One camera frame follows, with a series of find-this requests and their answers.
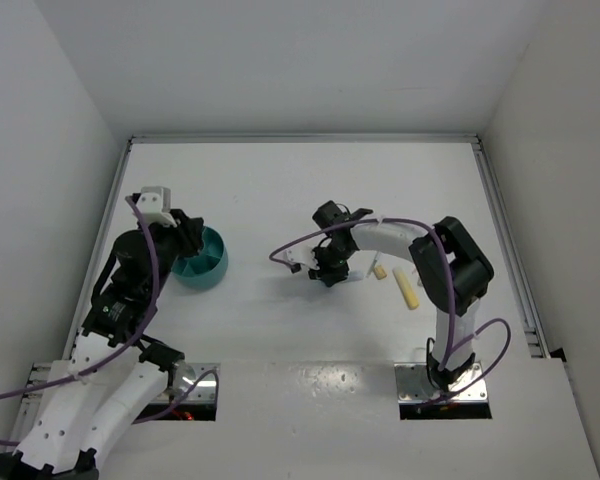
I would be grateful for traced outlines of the blue highlighter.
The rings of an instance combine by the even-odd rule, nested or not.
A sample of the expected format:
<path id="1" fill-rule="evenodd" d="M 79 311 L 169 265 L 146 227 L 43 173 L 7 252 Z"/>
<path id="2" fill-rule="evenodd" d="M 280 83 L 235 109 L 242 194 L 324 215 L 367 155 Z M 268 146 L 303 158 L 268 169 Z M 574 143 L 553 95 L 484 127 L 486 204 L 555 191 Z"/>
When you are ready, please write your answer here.
<path id="1" fill-rule="evenodd" d="M 349 281 L 360 281 L 365 278 L 365 274 L 362 271 L 351 271 L 348 275 Z"/>

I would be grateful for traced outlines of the yellow highlighter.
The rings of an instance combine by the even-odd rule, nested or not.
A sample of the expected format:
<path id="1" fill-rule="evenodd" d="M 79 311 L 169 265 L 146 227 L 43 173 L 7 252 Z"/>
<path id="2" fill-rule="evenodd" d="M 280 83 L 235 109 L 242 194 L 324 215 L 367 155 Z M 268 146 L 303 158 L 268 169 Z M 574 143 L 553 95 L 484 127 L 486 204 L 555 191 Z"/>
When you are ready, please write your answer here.
<path id="1" fill-rule="evenodd" d="M 407 305 L 407 308 L 409 310 L 418 309 L 420 306 L 419 299 L 404 270 L 401 267 L 394 267 L 392 269 L 392 273 Z"/>

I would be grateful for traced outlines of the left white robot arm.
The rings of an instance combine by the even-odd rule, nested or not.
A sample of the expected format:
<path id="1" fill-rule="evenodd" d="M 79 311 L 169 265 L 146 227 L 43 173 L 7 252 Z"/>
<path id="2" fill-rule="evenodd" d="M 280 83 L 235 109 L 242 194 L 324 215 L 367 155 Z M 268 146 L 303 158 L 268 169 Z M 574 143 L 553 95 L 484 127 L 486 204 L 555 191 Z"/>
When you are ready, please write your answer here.
<path id="1" fill-rule="evenodd" d="M 204 247 L 204 221 L 174 209 L 138 217 L 98 276 L 67 374 L 29 433 L 0 454 L 0 479 L 96 479 L 120 436 L 172 381 L 182 352 L 141 338 L 179 259 Z"/>

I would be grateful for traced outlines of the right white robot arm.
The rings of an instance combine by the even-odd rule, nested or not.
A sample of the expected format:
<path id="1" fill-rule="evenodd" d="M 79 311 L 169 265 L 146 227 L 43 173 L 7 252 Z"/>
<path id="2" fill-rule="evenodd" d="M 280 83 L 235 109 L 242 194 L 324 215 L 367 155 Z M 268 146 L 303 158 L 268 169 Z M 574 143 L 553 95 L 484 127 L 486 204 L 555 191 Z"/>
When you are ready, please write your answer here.
<path id="1" fill-rule="evenodd" d="M 349 213 L 335 202 L 320 206 L 312 219 L 329 243 L 312 250 L 316 266 L 309 277 L 331 287 L 349 276 L 348 259 L 376 250 L 414 264 L 430 302 L 436 307 L 434 345 L 427 354 L 429 380 L 447 392 L 473 365 L 471 335 L 480 299 L 494 269 L 463 224 L 447 216 L 421 235 L 411 223 L 371 220 L 369 209 Z"/>

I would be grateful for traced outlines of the teal round divided container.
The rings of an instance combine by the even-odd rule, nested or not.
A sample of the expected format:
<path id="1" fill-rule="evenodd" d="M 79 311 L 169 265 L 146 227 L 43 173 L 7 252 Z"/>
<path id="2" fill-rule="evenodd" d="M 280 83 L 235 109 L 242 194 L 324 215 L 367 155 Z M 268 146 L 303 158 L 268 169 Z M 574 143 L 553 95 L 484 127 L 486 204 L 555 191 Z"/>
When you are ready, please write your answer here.
<path id="1" fill-rule="evenodd" d="M 229 256 L 222 236 L 213 228 L 202 232 L 203 248 L 193 257 L 179 258 L 172 274 L 185 287 L 206 291 L 216 287 L 226 275 Z"/>

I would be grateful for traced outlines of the small yellow eraser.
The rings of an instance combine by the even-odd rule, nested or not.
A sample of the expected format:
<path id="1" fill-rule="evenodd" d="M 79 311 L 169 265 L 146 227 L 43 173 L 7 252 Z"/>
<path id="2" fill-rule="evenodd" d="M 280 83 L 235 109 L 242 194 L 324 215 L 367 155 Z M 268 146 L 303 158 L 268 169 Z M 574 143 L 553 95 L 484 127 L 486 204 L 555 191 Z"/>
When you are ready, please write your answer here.
<path id="1" fill-rule="evenodd" d="M 386 272 L 384 268 L 381 265 L 379 265 L 374 268 L 374 275 L 378 280 L 382 280 L 386 277 Z"/>

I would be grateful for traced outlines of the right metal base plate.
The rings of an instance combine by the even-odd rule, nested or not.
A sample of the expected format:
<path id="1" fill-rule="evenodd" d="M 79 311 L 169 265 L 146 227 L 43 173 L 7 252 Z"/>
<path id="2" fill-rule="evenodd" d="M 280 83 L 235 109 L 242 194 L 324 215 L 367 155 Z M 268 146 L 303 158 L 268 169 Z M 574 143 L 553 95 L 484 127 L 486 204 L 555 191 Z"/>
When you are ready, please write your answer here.
<path id="1" fill-rule="evenodd" d="M 396 363 L 394 365 L 398 402 L 400 405 L 418 405 L 446 397 L 446 402 L 482 403 L 488 401 L 486 381 L 480 363 L 474 363 L 454 383 L 448 392 L 434 387 L 428 380 L 424 363 Z"/>

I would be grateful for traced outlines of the metal base plate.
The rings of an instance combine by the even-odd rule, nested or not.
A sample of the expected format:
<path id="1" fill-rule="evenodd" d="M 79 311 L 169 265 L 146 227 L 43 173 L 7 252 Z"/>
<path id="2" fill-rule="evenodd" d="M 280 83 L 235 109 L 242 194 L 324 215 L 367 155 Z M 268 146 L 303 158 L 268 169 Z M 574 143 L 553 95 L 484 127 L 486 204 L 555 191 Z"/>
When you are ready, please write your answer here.
<path id="1" fill-rule="evenodd" d="M 434 387 L 428 380 L 424 363 L 396 363 L 394 365 L 398 402 L 400 405 L 418 405 L 446 397 L 446 402 L 482 403 L 488 401 L 486 381 L 480 363 L 474 363 L 454 383 L 448 392 Z"/>
<path id="2" fill-rule="evenodd" d="M 173 374 L 174 396 L 188 392 L 188 402 L 211 403 L 217 399 L 220 365 L 179 362 Z"/>

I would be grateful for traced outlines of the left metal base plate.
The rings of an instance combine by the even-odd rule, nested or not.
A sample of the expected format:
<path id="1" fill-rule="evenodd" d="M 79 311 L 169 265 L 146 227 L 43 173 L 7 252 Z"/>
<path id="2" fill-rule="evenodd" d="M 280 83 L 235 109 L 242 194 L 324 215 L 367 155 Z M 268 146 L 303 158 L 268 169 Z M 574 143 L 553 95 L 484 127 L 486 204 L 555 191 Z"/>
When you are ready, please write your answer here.
<path id="1" fill-rule="evenodd" d="M 179 362 L 173 374 L 174 396 L 188 392 L 188 402 L 211 403 L 217 399 L 220 365 Z"/>

